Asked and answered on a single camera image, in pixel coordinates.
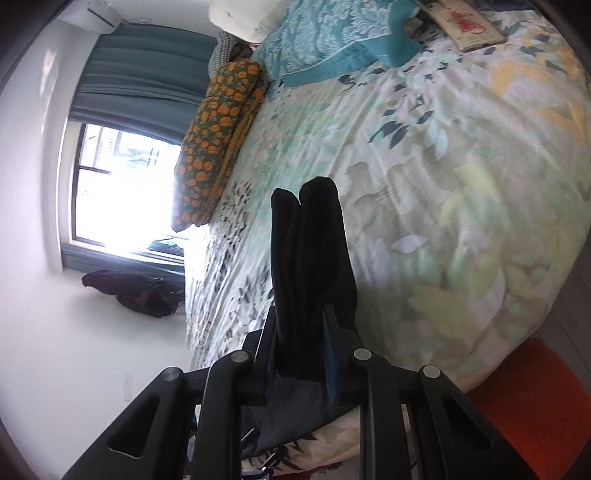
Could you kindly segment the black pants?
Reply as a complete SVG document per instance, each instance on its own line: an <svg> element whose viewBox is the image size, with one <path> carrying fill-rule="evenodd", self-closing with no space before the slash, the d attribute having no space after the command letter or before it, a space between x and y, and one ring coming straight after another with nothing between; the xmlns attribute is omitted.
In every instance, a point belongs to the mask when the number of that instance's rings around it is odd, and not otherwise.
<svg viewBox="0 0 591 480"><path fill-rule="evenodd" d="M271 195L271 305L276 307L276 378L265 407L242 406L242 447L249 459L352 412L329 398L325 381L322 307L332 305L339 326L356 331L358 292L339 192L328 177L298 193Z"/></svg>

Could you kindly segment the orange fleece pants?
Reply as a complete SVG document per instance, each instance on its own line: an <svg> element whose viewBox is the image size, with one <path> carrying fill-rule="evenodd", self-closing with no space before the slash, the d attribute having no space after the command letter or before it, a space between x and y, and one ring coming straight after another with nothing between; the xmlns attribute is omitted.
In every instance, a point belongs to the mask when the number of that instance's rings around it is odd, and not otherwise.
<svg viewBox="0 0 591 480"><path fill-rule="evenodd" d="M526 340L468 396L539 478L590 477L590 394L542 340Z"/></svg>

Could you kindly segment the dark blue left curtain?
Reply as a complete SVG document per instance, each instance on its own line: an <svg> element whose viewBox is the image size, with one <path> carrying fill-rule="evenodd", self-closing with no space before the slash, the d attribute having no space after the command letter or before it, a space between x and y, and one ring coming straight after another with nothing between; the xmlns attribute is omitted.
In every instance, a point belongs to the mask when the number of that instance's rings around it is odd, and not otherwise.
<svg viewBox="0 0 591 480"><path fill-rule="evenodd" d="M173 279L184 276L183 266L131 259L70 244L61 244L60 247L62 266L82 273L110 270Z"/></svg>

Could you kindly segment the floral bed sheet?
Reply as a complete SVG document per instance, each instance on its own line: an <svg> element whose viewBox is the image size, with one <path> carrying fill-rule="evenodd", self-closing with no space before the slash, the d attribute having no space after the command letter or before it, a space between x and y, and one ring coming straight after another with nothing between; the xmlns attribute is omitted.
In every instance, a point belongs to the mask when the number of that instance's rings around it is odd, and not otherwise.
<svg viewBox="0 0 591 480"><path fill-rule="evenodd" d="M430 25L400 68L270 90L185 251L192 369L263 326L271 194L318 176L339 189L367 348L470 391L541 326L590 228L590 85L538 12L489 19L504 44L462 53Z"/></svg>

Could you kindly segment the orange floral folded quilt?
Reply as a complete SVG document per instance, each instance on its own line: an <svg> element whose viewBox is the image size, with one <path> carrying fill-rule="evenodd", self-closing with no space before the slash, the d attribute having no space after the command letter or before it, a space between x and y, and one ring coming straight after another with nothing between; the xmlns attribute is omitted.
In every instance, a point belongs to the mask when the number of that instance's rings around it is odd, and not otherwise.
<svg viewBox="0 0 591 480"><path fill-rule="evenodd" d="M263 67L249 59L222 65L211 79L175 165L173 231L211 221L267 86Z"/></svg>

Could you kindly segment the checkered grey cushion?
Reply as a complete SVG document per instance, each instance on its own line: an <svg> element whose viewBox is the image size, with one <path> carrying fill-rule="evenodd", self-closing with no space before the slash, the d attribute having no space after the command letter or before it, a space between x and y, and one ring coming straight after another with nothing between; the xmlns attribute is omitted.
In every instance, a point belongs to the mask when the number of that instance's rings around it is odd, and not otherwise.
<svg viewBox="0 0 591 480"><path fill-rule="evenodd" d="M208 77L213 79L221 66L238 58L242 54L242 47L242 41L238 37L225 31L219 31L216 35L216 45L207 65Z"/></svg>

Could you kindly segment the teal damask pillow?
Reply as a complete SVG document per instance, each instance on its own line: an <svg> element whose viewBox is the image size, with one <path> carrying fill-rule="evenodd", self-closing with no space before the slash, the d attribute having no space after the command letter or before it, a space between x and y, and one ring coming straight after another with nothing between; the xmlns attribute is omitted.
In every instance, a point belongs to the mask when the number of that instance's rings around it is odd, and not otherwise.
<svg viewBox="0 0 591 480"><path fill-rule="evenodd" d="M418 10L414 1L291 1L283 22L252 59L270 81L287 87L337 78L375 62L399 67L419 51L405 30Z"/></svg>

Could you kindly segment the cream padded headboard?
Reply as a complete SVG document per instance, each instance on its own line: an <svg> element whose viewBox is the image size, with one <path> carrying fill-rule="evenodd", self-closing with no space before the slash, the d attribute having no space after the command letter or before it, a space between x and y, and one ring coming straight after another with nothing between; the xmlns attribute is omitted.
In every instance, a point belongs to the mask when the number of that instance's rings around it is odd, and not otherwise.
<svg viewBox="0 0 591 480"><path fill-rule="evenodd" d="M260 43L283 23L290 0L211 0L209 21L250 43Z"/></svg>

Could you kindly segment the phone with floral case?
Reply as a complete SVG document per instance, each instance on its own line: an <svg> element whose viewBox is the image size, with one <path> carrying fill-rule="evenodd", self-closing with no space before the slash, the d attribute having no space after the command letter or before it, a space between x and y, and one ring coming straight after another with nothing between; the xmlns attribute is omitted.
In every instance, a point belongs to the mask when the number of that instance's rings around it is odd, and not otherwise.
<svg viewBox="0 0 591 480"><path fill-rule="evenodd" d="M418 6L467 53L506 42L506 36L465 1L419 0Z"/></svg>

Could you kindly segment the white air conditioner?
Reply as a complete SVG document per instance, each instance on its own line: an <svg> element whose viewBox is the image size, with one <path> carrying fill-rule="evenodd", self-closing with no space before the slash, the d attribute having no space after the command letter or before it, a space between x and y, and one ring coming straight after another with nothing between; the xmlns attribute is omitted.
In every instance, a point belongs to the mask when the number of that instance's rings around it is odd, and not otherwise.
<svg viewBox="0 0 591 480"><path fill-rule="evenodd" d="M72 15L72 23L83 30L110 34L121 23L122 17L106 1L84 1Z"/></svg>

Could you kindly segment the white wall socket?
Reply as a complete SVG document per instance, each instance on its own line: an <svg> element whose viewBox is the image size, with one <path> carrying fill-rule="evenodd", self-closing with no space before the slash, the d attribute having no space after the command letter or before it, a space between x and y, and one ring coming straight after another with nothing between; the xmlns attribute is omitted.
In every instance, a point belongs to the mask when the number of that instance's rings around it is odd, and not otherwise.
<svg viewBox="0 0 591 480"><path fill-rule="evenodd" d="M130 373L126 373L123 377L123 400L130 402L133 398L132 392L133 377Z"/></svg>

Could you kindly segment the window with dark frame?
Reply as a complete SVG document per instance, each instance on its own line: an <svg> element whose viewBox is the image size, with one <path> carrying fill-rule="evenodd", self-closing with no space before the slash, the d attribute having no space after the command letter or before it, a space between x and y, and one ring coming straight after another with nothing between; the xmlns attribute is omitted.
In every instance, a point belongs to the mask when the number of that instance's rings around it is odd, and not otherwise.
<svg viewBox="0 0 591 480"><path fill-rule="evenodd" d="M181 258L172 230L178 144L84 123L72 176L71 237L109 253Z"/></svg>

